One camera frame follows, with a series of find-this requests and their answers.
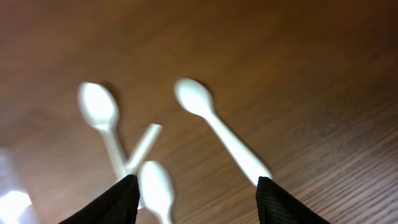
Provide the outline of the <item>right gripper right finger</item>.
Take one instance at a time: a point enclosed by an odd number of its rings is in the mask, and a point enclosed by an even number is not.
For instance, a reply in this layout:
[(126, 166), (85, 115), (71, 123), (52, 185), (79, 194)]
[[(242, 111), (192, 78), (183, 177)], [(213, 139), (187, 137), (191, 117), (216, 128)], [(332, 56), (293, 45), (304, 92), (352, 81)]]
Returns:
[(260, 177), (256, 190), (260, 224), (330, 224), (268, 177)]

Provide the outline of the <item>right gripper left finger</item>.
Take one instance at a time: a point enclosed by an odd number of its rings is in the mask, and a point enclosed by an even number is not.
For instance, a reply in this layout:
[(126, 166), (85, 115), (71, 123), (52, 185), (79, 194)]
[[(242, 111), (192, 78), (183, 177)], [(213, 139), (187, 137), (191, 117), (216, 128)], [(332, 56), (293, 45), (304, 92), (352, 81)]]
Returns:
[(129, 174), (61, 224), (135, 224), (140, 199), (137, 176)]

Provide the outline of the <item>white spoon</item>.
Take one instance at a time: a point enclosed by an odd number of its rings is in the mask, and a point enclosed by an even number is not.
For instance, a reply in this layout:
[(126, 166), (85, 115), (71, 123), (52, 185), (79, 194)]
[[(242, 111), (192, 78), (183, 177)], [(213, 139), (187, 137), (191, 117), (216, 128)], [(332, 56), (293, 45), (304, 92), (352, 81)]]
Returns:
[(217, 115), (210, 91), (201, 83), (181, 78), (174, 85), (174, 93), (181, 107), (202, 117), (218, 136), (230, 156), (253, 185), (260, 177), (272, 178), (271, 171)]
[(172, 208), (175, 191), (164, 166), (156, 161), (145, 161), (138, 176), (143, 205), (151, 211), (161, 224), (173, 224)]
[(85, 122), (103, 138), (117, 180), (123, 179), (126, 156), (117, 135), (119, 108), (113, 95), (97, 83), (83, 82), (78, 89), (78, 105)]

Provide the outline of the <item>right clear plastic container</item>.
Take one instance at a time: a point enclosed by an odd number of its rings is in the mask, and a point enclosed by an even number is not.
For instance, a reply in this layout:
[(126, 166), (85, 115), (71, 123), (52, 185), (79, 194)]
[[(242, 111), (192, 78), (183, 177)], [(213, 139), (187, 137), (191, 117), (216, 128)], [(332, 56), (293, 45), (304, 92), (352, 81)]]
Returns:
[(10, 154), (1, 148), (1, 224), (38, 224), (29, 194)]

